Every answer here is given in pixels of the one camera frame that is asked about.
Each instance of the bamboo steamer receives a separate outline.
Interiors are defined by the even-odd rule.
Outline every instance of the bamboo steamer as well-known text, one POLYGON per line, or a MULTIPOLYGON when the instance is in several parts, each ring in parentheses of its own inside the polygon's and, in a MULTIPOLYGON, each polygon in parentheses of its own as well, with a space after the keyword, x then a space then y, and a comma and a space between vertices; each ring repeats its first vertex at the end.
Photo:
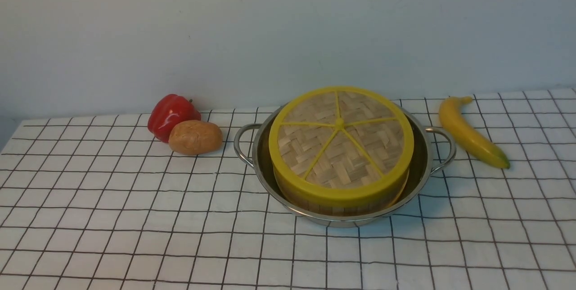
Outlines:
POLYGON ((356 87, 326 87, 294 99, 278 113, 269 138, 284 196, 335 216, 391 206, 405 187, 414 151, 401 109, 356 87))

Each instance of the yellow plastic rim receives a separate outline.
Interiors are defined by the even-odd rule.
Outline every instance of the yellow plastic rim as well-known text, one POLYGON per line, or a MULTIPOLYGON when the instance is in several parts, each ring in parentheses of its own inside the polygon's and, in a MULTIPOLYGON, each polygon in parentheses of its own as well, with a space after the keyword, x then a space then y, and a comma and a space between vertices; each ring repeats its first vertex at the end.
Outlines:
MULTIPOLYGON (((340 106, 338 101, 336 103, 337 106, 337 121, 340 118, 340 106)), ((338 132, 340 129, 342 132, 345 132, 342 128, 339 128, 338 124, 335 123, 333 125, 330 124, 323 124, 322 126, 329 126, 334 128, 335 132, 338 132)), ((358 146, 358 142, 349 134, 345 133, 348 138, 351 138, 351 141, 358 146)), ((290 103, 286 104, 278 115, 274 122, 272 122, 272 126, 270 129, 270 136, 268 138, 268 145, 270 149, 270 157, 272 159, 272 163, 276 172, 287 182, 290 186, 294 189, 294 191, 298 192, 299 194, 303 195, 307 200, 310 202, 314 202, 315 204, 323 205, 323 206, 335 206, 335 207, 350 207, 350 206, 360 206, 364 205, 367 202, 376 201, 382 197, 383 194, 386 193, 388 189, 392 186, 395 186, 397 183, 405 183, 401 181, 402 176, 407 173, 408 167, 410 165, 410 161, 412 159, 412 153, 414 152, 414 135, 412 134, 412 128, 406 116, 398 106, 382 97, 377 93, 373 93, 372 91, 366 89, 360 89, 356 87, 325 87, 322 89, 316 89, 310 91, 300 97, 294 99, 290 103), (301 102, 305 101, 308 98, 314 97, 319 94, 324 93, 337 93, 339 91, 342 92, 352 92, 366 95, 367 97, 373 98, 376 101, 380 102, 384 106, 387 106, 393 113, 395 120, 399 122, 402 127, 402 131, 404 133, 404 148, 401 156, 398 159, 396 166, 391 169, 387 174, 381 173, 381 179, 371 183, 370 185, 362 186, 356 189, 329 189, 327 187, 315 185, 306 181, 303 178, 300 178, 296 173, 294 173, 288 165, 282 159, 280 155, 280 149, 278 148, 278 132, 280 126, 288 125, 288 124, 298 124, 298 123, 284 123, 284 119, 286 115, 288 115, 292 109, 298 106, 301 102)))

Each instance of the fake vegetable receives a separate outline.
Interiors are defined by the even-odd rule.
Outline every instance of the fake vegetable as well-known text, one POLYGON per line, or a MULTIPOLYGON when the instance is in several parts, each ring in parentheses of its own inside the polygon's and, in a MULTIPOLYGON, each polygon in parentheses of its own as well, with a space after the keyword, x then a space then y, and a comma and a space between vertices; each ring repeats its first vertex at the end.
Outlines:
POLYGON ((173 128, 168 145, 185 155, 210 153, 222 146, 222 130, 211 122, 186 120, 173 128))
POLYGON ((202 115, 196 110, 192 101, 176 94, 169 94, 152 110, 148 119, 148 130, 157 139, 168 143, 174 126, 186 120, 202 120, 202 115))
POLYGON ((444 99, 438 110, 442 127, 475 158, 498 169, 510 169, 510 161, 504 151, 470 126, 462 117, 460 108, 472 101, 472 97, 444 99))

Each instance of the banana tip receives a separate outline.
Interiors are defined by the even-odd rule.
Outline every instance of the banana tip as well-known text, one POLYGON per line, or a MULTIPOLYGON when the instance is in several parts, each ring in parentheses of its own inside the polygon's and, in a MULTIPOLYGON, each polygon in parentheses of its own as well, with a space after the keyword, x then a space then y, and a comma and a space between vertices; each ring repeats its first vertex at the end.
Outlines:
POLYGON ((470 97, 470 96, 466 96, 466 97, 460 98, 460 100, 461 100, 463 103, 471 103, 472 100, 474 100, 474 99, 473 99, 472 97, 470 97))

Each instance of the potato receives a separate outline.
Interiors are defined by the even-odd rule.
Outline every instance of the potato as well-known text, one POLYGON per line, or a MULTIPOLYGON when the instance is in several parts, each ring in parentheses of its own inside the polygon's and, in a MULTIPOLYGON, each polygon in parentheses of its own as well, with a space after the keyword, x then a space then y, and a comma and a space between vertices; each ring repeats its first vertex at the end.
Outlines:
POLYGON ((174 126, 168 145, 185 155, 210 153, 222 146, 222 130, 211 122, 186 120, 174 126))

